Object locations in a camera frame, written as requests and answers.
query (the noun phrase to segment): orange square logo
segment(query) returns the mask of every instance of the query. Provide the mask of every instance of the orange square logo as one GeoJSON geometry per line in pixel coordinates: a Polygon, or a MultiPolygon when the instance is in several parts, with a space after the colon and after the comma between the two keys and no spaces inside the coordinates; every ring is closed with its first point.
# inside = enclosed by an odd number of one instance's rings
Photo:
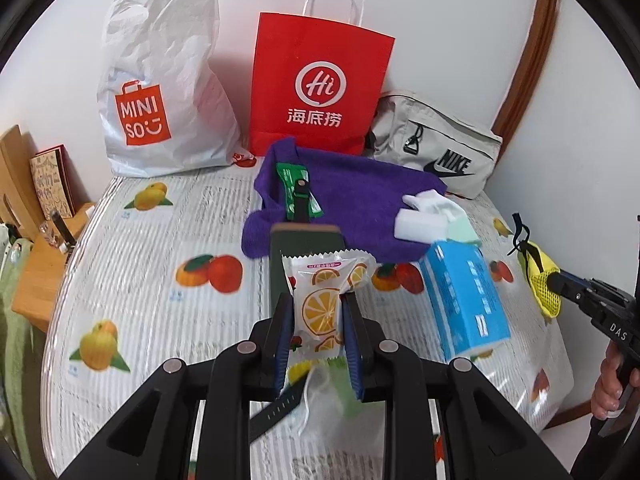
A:
{"type": "Polygon", "coordinates": [[[138,80],[124,83],[122,95],[116,95],[116,108],[127,146],[143,146],[171,139],[160,85],[142,88],[138,80]],[[127,92],[133,86],[136,89],[127,92]]]}

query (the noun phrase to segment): white eraser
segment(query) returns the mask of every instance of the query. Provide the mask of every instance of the white eraser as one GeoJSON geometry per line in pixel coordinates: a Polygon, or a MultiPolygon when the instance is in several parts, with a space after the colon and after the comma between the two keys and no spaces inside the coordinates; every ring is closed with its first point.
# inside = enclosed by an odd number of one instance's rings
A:
{"type": "Polygon", "coordinates": [[[396,216],[394,236],[423,244],[447,239],[449,221],[444,215],[423,213],[414,209],[401,209],[396,216]]]}

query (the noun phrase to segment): yellow pouch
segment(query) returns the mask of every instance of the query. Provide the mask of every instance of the yellow pouch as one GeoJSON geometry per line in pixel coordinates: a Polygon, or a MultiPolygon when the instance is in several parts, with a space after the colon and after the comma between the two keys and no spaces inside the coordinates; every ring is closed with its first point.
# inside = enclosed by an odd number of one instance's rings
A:
{"type": "Polygon", "coordinates": [[[548,289],[546,279],[552,272],[560,272],[560,268],[537,244],[529,241],[529,228],[522,223],[518,213],[513,214],[513,221],[516,227],[516,232],[513,235],[513,246],[514,250],[518,251],[518,261],[522,267],[522,272],[529,282],[533,296],[536,298],[544,316],[557,317],[560,314],[561,298],[548,289]],[[518,237],[523,230],[526,232],[526,238],[518,241],[518,237]]]}

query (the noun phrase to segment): white floor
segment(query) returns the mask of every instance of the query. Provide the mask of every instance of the white floor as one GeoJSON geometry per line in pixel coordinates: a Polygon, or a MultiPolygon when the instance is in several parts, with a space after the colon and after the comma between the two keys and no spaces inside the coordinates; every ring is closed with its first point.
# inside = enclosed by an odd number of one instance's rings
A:
{"type": "Polygon", "coordinates": [[[554,455],[569,471],[575,457],[589,436],[591,415],[545,430],[540,434],[545,444],[553,451],[554,455]]]}

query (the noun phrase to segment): green blanket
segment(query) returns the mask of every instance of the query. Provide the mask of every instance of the green blanket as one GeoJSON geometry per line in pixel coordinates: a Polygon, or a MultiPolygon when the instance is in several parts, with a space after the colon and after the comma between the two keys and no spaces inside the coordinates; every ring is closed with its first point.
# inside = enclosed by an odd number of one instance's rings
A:
{"type": "Polygon", "coordinates": [[[0,276],[0,374],[9,415],[3,433],[31,477],[49,480],[55,476],[44,456],[40,428],[40,369],[46,335],[11,310],[32,246],[22,238],[18,242],[22,245],[20,259],[15,265],[7,259],[0,276]]]}

